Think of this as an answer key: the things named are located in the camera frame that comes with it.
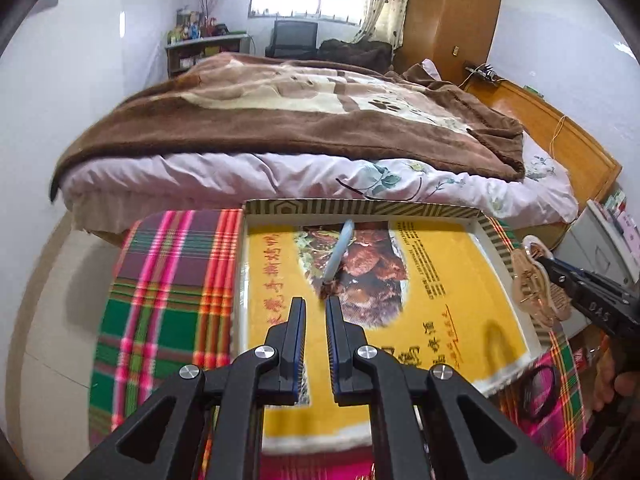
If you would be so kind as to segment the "person's right hand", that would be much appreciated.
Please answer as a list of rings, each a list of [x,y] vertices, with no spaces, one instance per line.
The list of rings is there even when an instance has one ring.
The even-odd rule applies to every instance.
[[[611,350],[611,341],[604,336],[600,347],[602,353],[597,362],[597,375],[594,380],[592,409],[600,412],[606,404],[613,402],[614,394],[623,398],[635,398],[639,394],[639,373],[616,373],[615,360]]]

